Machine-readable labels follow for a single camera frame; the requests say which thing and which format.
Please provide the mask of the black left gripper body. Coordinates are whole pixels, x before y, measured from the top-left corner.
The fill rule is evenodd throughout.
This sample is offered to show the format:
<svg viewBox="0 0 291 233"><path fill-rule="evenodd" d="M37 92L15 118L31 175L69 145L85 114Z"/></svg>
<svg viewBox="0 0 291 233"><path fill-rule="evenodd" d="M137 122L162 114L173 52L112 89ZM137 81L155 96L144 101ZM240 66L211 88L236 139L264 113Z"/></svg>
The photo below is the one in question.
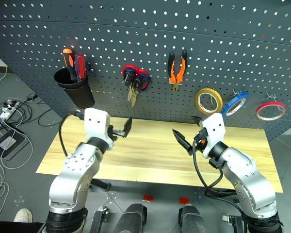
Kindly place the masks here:
<svg viewBox="0 0 291 233"><path fill-rule="evenodd" d="M119 136L125 137L125 131L124 130L115 130L113 128L113 125L110 125L108 127L108 136L112 141L116 141Z"/></svg>

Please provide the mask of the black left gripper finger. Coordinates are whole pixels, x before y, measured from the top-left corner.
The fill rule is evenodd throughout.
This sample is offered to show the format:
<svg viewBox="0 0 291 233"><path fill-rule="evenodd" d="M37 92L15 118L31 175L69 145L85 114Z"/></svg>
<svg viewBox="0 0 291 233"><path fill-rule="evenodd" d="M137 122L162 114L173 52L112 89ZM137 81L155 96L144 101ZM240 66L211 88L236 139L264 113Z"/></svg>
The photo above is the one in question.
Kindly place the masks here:
<svg viewBox="0 0 291 233"><path fill-rule="evenodd" d="M124 129L123 129L124 136L123 137L127 137L127 135L129 134L129 132L131 130L131 126L132 126L132 118L129 118L124 125Z"/></svg>

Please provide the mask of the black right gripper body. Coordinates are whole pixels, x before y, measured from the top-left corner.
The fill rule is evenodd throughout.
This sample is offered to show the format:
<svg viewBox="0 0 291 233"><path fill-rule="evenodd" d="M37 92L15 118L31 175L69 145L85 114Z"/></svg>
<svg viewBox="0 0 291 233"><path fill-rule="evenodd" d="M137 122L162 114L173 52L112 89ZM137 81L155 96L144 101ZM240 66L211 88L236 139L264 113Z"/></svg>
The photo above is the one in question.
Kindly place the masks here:
<svg viewBox="0 0 291 233"><path fill-rule="evenodd" d="M201 129L197 135L194 137L194 140L196 141L196 146L195 148L200 151L203 152L204 149L207 146L207 137L208 137L208 133L207 133L207 129L203 128Z"/></svg>

